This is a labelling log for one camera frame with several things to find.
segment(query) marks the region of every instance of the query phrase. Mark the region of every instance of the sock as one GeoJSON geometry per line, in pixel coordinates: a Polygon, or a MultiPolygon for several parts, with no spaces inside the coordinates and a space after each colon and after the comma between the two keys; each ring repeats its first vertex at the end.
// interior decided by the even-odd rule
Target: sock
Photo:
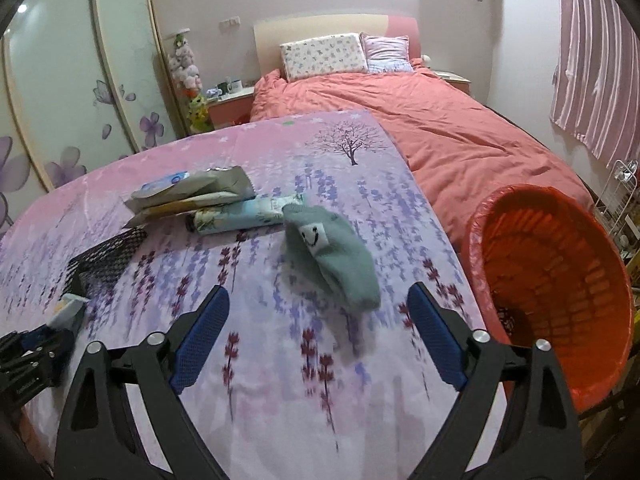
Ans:
{"type": "Polygon", "coordinates": [[[322,206],[286,205],[282,212],[287,254],[302,274],[350,314],[380,306],[373,258],[346,218],[322,206]]]}

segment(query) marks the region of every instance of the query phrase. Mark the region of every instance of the red plastic basket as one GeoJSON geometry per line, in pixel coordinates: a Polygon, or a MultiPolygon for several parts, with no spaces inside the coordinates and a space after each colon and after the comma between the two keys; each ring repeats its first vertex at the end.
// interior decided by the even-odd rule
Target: red plastic basket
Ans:
{"type": "Polygon", "coordinates": [[[618,251],[595,218],[552,187],[503,187],[469,220],[462,264],[493,337],[549,340],[575,409],[604,399],[628,357],[633,303],[618,251]]]}

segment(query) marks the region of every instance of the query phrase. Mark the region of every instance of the silver bolt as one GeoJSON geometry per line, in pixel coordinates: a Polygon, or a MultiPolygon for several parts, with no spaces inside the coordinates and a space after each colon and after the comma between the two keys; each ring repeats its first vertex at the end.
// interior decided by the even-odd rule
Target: silver bolt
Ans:
{"type": "Polygon", "coordinates": [[[491,336],[486,330],[474,330],[474,339],[479,343],[488,343],[491,336]]]}
{"type": "Polygon", "coordinates": [[[551,343],[546,339],[538,339],[536,341],[536,346],[538,350],[542,350],[543,352],[549,352],[551,350],[551,343]]]}
{"type": "Polygon", "coordinates": [[[146,342],[150,345],[159,345],[164,341],[164,334],[162,332],[153,332],[146,338],[146,342]]]}
{"type": "Polygon", "coordinates": [[[102,343],[100,341],[92,341],[86,346],[86,351],[89,354],[97,354],[100,350],[102,350],[102,343]]]}

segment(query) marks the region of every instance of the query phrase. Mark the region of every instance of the pillow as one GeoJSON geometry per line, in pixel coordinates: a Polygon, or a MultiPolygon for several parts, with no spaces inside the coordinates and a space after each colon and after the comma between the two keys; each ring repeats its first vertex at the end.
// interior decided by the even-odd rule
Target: pillow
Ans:
{"type": "Polygon", "coordinates": [[[334,34],[280,45],[287,81],[338,72],[367,73],[357,34],[334,34]]]}
{"type": "Polygon", "coordinates": [[[385,38],[360,33],[370,74],[381,72],[413,72],[409,62],[409,37],[385,38]]]}

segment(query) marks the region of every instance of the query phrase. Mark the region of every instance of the white smiley face patch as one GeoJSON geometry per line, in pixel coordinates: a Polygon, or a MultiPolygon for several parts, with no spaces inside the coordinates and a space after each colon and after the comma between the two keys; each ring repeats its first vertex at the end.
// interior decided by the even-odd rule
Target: white smiley face patch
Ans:
{"type": "Polygon", "coordinates": [[[324,226],[321,223],[300,226],[298,232],[300,232],[300,236],[305,241],[306,248],[314,256],[320,249],[329,245],[324,226]]]}

